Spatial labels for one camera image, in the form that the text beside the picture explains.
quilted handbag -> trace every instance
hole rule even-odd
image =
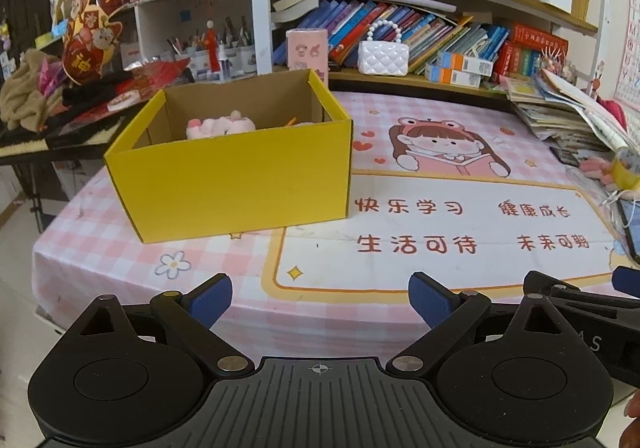
[[[373,32],[380,26],[391,26],[396,32],[392,42],[373,40]],[[367,40],[358,47],[358,70],[363,74],[404,76],[409,71],[409,46],[400,41],[401,30],[394,22],[382,19],[374,22],[367,32]]]

blue gripper pad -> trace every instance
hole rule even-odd
[[[613,289],[640,298],[640,271],[618,266],[611,277]]]
[[[460,305],[460,297],[421,271],[409,279],[409,303],[432,329]]]
[[[189,314],[204,327],[211,329],[213,324],[231,306],[232,295],[231,279],[227,276],[222,277],[218,282],[191,300]]]

metal screw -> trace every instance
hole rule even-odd
[[[225,356],[218,360],[218,368],[226,370],[226,372],[238,372],[238,370],[244,370],[249,365],[249,362],[242,358],[242,356]]]
[[[420,370],[424,364],[420,358],[415,356],[398,356],[392,365],[402,372],[414,372]]]

pearl handle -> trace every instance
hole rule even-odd
[[[387,21],[386,19],[379,19],[372,25],[370,25],[369,31],[367,32],[367,40],[369,40],[370,42],[373,40],[373,32],[380,26],[391,26],[396,32],[396,38],[394,38],[394,42],[397,42],[398,44],[402,42],[402,31],[400,30],[400,28],[398,28],[398,25],[395,22]]]

tablecloth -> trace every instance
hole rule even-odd
[[[514,115],[335,95],[354,120],[348,219],[144,245],[103,169],[34,245],[38,302],[68,327],[97,295],[143,303],[224,272],[234,296],[213,330],[255,361],[386,360],[428,330],[406,297],[416,270],[502,301],[529,269],[614,294],[610,270],[628,264],[614,230]]]

